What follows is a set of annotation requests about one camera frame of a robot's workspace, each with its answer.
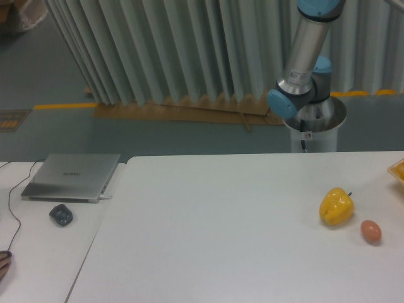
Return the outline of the person's hand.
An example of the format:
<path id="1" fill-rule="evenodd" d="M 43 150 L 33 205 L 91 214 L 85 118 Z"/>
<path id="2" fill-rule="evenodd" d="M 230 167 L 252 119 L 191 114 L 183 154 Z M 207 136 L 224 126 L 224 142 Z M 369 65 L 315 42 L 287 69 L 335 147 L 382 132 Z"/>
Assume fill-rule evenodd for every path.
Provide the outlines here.
<path id="1" fill-rule="evenodd" d="M 12 262 L 12 253 L 10 251 L 1 251 L 0 253 L 0 280 L 2 280 L 7 272 Z"/>

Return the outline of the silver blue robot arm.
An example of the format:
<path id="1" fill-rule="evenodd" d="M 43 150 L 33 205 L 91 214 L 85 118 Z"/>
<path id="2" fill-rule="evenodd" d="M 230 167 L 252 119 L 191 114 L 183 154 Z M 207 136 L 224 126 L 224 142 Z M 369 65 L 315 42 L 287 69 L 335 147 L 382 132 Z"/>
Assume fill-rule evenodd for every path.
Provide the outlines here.
<path id="1" fill-rule="evenodd" d="M 267 102 L 292 129 L 339 127 L 333 90 L 403 91 L 402 1 L 299 1 L 292 48 Z"/>

